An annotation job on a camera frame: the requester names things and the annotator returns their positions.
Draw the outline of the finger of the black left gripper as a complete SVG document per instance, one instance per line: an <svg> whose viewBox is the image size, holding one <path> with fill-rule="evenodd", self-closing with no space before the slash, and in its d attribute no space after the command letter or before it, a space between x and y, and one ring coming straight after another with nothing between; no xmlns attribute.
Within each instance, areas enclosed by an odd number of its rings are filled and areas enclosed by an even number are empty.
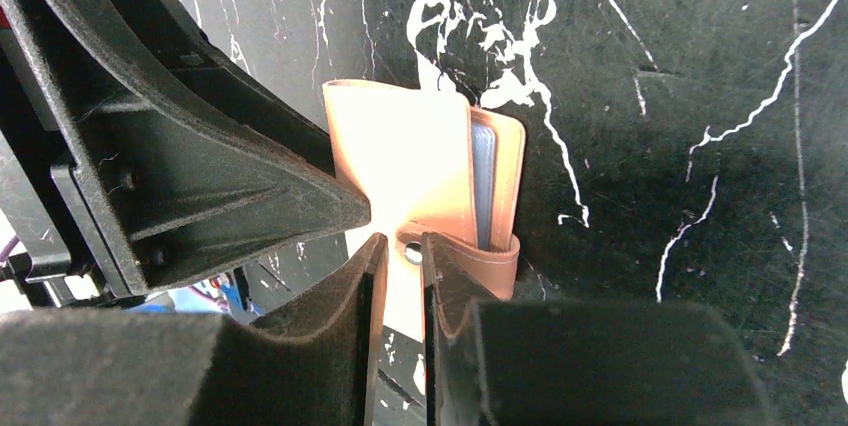
<svg viewBox="0 0 848 426"><path fill-rule="evenodd" d="M369 221L362 194L183 85L110 0L1 10L1 209L31 281L96 268L140 296Z"/></svg>
<svg viewBox="0 0 848 426"><path fill-rule="evenodd" d="M218 111L332 175L326 132L213 46L178 0L110 0L155 58Z"/></svg>

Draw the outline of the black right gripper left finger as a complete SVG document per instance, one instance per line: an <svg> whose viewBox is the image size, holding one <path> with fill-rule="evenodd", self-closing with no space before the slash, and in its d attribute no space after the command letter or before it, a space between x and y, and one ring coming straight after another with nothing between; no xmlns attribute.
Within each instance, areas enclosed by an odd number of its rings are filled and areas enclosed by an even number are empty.
<svg viewBox="0 0 848 426"><path fill-rule="evenodd" d="M220 317L191 425L369 425L387 296L388 240L249 325Z"/></svg>

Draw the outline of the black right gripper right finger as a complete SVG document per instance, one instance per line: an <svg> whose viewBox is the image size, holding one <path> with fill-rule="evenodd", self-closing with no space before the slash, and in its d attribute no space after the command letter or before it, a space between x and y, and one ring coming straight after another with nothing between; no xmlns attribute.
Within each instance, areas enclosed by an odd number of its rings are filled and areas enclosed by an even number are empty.
<svg viewBox="0 0 848 426"><path fill-rule="evenodd" d="M515 346L493 315L510 305L460 266L446 237L422 238L427 423L513 425Z"/></svg>

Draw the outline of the brown leather card holder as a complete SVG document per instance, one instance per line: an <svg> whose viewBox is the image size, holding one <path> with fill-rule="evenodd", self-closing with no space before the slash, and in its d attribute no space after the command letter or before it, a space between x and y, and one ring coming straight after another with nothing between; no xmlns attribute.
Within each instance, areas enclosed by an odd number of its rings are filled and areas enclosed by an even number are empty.
<svg viewBox="0 0 848 426"><path fill-rule="evenodd" d="M495 297L511 298L523 124L474 108L458 92L361 79L322 90L336 177L370 202L370 222L348 231L347 244L375 232L389 241L385 326L424 338L422 272L405 248L425 232L447 237L466 272Z"/></svg>

